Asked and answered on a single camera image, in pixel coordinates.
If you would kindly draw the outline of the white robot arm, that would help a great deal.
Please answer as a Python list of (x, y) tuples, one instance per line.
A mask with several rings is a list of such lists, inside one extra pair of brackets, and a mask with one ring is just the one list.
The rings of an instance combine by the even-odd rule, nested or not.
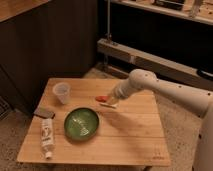
[(151, 71), (134, 69), (112, 89), (107, 103), (114, 105), (144, 89), (175, 101), (203, 119), (192, 171), (213, 171), (213, 91), (165, 81)]

